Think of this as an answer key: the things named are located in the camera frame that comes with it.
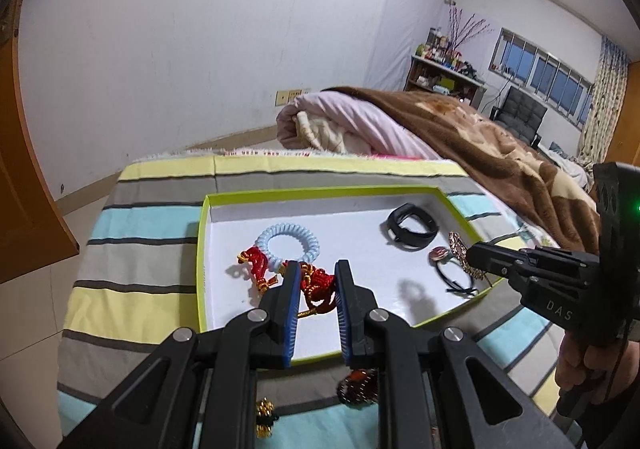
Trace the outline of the right hand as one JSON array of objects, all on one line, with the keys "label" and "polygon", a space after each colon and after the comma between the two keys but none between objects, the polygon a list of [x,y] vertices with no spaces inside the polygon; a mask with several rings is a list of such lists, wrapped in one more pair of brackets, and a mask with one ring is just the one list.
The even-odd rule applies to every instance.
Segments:
[{"label": "right hand", "polygon": [[555,370],[555,383],[561,391],[570,391],[589,379],[589,374],[603,372],[613,377],[613,383],[608,389],[608,383],[602,383],[594,392],[591,402],[603,403],[623,393],[634,381],[639,372],[639,343],[628,342],[624,348],[617,371],[614,371],[620,343],[607,347],[587,345],[578,335],[566,332],[562,339],[558,365]]}]

